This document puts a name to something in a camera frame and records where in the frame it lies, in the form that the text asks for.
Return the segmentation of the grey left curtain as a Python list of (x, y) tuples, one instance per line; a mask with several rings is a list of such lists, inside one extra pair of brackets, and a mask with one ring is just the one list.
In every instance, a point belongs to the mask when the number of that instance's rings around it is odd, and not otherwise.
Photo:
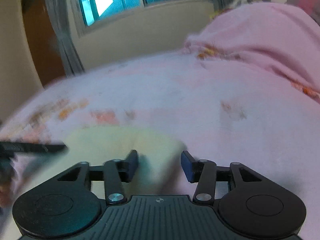
[(57, 38), (62, 64), (67, 76), (84, 73), (80, 57), (71, 38), (67, 0), (45, 0), (48, 16)]

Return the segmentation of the pink floral bed sheet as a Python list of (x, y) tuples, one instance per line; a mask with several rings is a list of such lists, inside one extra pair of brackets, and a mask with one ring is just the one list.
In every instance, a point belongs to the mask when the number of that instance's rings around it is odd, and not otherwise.
[(242, 61), (164, 54), (59, 80), (1, 129), (1, 139), (58, 142), (94, 127), (175, 137), (220, 165), (241, 162), (297, 194), (303, 239), (319, 239), (319, 96)]

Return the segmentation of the pale yellow knit sweater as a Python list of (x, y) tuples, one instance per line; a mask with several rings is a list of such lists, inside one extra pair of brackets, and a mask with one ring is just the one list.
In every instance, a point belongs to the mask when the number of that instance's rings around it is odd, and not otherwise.
[(30, 190), (73, 165), (86, 162), (91, 167), (107, 161), (124, 164), (135, 173), (124, 183), (126, 195), (164, 194), (175, 185), (182, 141), (149, 128), (93, 126), (74, 130), (64, 140), (67, 150), (55, 157), (40, 157), (31, 163), (38, 167), (25, 189)]

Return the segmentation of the pink blanket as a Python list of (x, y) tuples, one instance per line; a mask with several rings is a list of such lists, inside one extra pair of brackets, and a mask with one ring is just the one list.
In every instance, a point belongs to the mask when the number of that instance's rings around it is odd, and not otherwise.
[(202, 60), (256, 66), (319, 99), (319, 24), (299, 7), (261, 2), (229, 9), (189, 35), (184, 49)]

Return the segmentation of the brown wooden door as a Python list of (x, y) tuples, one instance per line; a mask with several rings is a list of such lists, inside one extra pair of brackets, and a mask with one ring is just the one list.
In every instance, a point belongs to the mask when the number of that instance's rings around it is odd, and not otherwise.
[(45, 0), (22, 0), (21, 5), (31, 57), (41, 84), (46, 86), (65, 76), (57, 38)]

